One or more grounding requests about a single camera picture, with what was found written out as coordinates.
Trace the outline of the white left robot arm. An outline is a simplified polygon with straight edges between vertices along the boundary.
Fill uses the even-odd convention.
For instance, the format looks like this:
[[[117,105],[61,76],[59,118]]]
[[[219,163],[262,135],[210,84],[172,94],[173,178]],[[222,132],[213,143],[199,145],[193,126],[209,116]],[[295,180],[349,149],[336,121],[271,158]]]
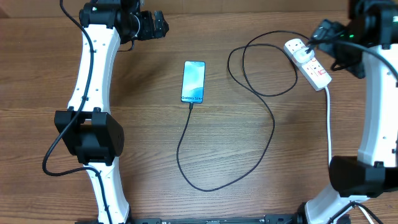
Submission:
[[[140,1],[89,1],[74,22],[82,33],[82,52],[74,92],[65,110],[56,111],[59,135],[47,151],[63,141],[81,167],[60,172],[87,172],[98,206],[94,223],[133,223],[119,171],[123,127],[111,116],[110,86],[116,54],[125,43],[160,39],[169,25],[162,11],[142,11]]]

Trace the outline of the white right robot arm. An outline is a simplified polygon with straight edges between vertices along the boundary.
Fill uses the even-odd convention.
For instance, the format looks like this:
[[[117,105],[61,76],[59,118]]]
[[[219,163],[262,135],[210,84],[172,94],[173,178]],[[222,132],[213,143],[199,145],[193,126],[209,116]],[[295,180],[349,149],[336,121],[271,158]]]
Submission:
[[[348,17],[347,25],[324,20],[308,44],[334,58],[332,70],[365,79],[361,144],[356,156],[331,159],[329,184],[301,206],[294,223],[333,223],[397,190],[397,3],[351,0]]]

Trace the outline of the blue smartphone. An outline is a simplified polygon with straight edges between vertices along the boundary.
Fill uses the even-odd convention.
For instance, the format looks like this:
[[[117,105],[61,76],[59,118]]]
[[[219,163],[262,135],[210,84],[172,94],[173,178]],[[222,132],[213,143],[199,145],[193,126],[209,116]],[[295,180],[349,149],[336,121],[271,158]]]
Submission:
[[[205,68],[205,62],[202,61],[186,61],[184,63],[181,102],[203,102]]]

